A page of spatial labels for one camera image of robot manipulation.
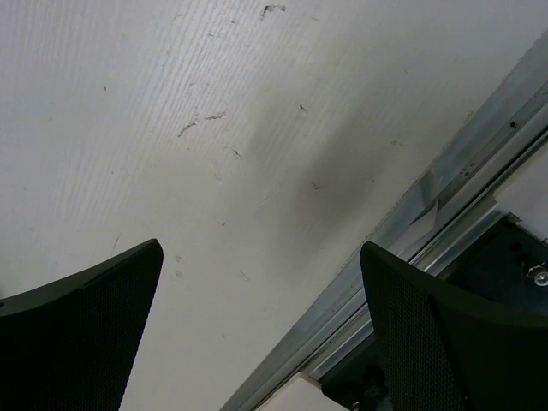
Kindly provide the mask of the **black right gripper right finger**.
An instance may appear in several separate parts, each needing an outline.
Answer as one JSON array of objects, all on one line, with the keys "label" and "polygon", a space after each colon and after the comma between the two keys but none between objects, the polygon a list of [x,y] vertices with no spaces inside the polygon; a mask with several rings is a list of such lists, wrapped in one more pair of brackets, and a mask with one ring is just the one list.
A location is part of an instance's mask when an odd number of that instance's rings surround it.
[{"label": "black right gripper right finger", "polygon": [[395,410],[545,410],[547,318],[433,277],[373,242],[366,302]]}]

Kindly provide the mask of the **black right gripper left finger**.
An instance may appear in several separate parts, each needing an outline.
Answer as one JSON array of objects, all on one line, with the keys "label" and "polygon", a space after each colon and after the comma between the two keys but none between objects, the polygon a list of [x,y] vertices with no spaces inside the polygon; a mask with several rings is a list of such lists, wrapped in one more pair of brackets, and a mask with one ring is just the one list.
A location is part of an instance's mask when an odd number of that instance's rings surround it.
[{"label": "black right gripper left finger", "polygon": [[1,301],[3,410],[118,410],[158,286],[155,239]]}]

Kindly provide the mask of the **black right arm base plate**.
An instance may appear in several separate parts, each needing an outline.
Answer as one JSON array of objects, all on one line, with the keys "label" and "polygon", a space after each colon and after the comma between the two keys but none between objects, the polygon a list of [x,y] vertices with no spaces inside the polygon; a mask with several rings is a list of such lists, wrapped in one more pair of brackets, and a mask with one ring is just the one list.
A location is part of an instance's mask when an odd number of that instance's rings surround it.
[{"label": "black right arm base plate", "polygon": [[[436,277],[487,300],[547,318],[547,248],[512,223],[489,228]],[[322,378],[321,388],[349,410],[395,410],[374,330]]]}]

